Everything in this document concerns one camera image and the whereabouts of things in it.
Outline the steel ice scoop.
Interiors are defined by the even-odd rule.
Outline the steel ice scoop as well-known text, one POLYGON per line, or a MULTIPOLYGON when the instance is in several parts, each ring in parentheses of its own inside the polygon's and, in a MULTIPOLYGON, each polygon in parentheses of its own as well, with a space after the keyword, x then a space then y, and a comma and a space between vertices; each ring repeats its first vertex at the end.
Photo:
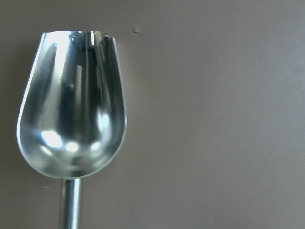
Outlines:
POLYGON ((77 229, 81 180, 119 152, 127 114, 114 37, 100 31, 44 33, 18 115, 25 161, 60 179, 59 227, 77 229))

